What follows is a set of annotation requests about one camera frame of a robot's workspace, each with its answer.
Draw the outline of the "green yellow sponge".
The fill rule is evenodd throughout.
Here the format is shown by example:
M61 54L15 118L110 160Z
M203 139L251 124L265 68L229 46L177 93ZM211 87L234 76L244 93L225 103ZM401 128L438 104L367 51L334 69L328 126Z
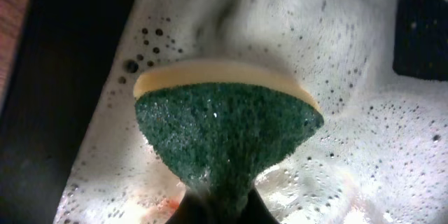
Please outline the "green yellow sponge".
M169 170L217 200L246 205L253 180L324 124L316 102L290 76L232 61L178 62L134 84L136 121Z

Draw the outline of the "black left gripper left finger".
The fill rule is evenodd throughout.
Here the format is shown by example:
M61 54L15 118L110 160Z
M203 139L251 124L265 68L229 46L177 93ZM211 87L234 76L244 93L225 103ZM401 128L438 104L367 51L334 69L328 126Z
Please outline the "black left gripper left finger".
M209 213L204 200L193 192L187 191L177 210L166 224L208 224Z

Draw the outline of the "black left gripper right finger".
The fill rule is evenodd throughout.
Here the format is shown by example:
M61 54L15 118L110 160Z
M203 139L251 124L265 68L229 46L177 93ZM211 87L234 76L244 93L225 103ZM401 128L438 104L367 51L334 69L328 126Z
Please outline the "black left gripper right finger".
M269 212L261 196L255 188L248 194L248 202L241 213L241 224L278 224Z

